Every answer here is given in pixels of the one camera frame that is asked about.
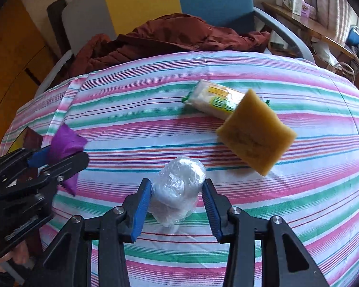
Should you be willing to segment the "person's left hand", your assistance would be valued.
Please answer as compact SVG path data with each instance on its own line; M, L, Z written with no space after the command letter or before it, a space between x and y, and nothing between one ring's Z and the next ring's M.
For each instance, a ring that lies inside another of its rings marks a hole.
M16 264L25 264L29 260L30 255L26 242L23 241L18 244L14 249L8 252L6 255L0 258L0 272L5 273L5 269L1 266L1 263L13 260Z

